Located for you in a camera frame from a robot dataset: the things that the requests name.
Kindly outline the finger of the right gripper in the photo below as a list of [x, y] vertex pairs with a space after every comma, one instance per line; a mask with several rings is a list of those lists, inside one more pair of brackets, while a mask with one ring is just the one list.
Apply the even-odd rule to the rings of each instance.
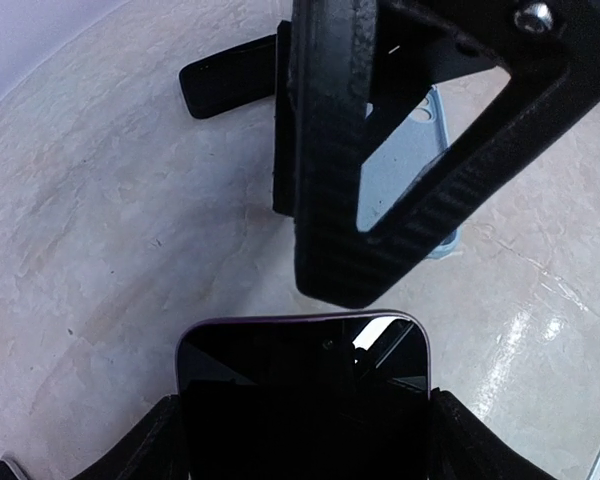
[[296, 1], [276, 39], [273, 207], [355, 218], [379, 6]]
[[[370, 305], [492, 194], [600, 102], [600, 1], [375, 1], [434, 27], [509, 73], [505, 88], [368, 232], [352, 220], [295, 219], [295, 279], [306, 296]], [[364, 160], [376, 149], [366, 105]]]

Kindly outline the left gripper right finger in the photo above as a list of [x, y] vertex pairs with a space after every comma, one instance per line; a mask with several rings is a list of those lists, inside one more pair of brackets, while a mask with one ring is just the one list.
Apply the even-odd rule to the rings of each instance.
[[430, 428], [431, 479], [551, 477], [506, 445], [449, 391], [431, 392]]

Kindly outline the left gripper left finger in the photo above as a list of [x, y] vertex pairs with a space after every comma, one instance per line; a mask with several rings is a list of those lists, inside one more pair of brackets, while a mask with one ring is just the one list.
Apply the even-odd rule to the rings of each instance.
[[183, 479], [185, 439], [180, 399], [163, 397], [77, 479]]

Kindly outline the light blue phone case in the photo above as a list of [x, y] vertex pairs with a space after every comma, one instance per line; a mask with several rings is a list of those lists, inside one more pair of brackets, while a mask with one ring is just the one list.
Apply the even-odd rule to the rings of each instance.
[[442, 98], [433, 86], [361, 168], [356, 226], [370, 231], [450, 145]]

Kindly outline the black phone purple edge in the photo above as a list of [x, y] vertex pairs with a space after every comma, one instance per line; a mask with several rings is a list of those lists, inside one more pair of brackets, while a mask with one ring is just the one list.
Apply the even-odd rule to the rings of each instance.
[[176, 350], [194, 479], [424, 479], [429, 341], [391, 310], [211, 319]]

